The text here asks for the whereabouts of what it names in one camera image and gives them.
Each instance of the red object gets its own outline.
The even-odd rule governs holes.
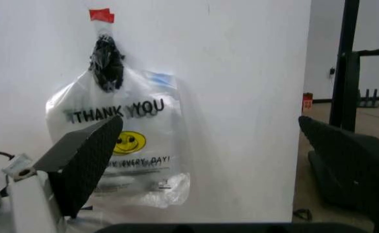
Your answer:
[[[103,22],[113,23],[115,21],[115,14],[110,13],[109,8],[104,9],[90,9],[90,20],[99,20]]]
[[[312,93],[303,93],[302,112],[312,109],[312,103],[313,103],[313,94]]]

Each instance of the yellow smiley face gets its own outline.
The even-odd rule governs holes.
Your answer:
[[[118,155],[127,155],[141,150],[146,144],[145,136],[134,131],[123,131],[120,133],[114,153]]]

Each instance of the black tape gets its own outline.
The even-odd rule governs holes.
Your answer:
[[[90,67],[94,79],[105,92],[119,89],[123,83],[124,56],[119,52],[111,36],[101,35],[90,57]]]

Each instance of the red tape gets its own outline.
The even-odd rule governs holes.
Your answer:
[[[115,21],[115,14],[110,13],[109,8],[89,10],[90,20],[99,20],[103,22],[113,23]]]

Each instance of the plastic bag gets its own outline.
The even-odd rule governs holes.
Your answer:
[[[113,115],[123,130],[93,198],[119,205],[182,204],[189,174],[181,171],[181,108],[174,78],[139,71],[121,61],[109,34],[101,34],[90,67],[46,104],[53,142]]]

